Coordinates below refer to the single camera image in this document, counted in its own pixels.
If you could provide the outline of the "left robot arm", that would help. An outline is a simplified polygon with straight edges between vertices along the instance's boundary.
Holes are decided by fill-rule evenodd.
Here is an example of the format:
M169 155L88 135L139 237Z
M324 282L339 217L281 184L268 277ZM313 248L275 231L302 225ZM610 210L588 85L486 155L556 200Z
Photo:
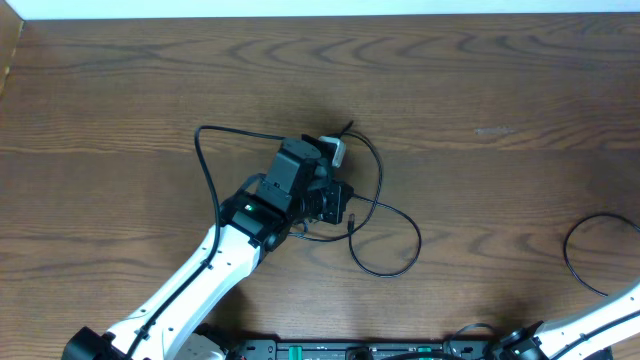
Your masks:
M267 173L220 206L198 250L143 305L104 334L84 327L65 359L222 359L224 349L196 329L267 253L305 220L338 224L353 195L335 179L346 146L336 137L285 138Z

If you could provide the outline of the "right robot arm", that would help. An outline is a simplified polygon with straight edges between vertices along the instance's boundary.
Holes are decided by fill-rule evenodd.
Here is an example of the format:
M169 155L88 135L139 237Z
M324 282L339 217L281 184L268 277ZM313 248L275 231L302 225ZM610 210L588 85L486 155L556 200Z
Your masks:
M572 316L515 331L490 350L499 360L586 359L639 333L639 283Z

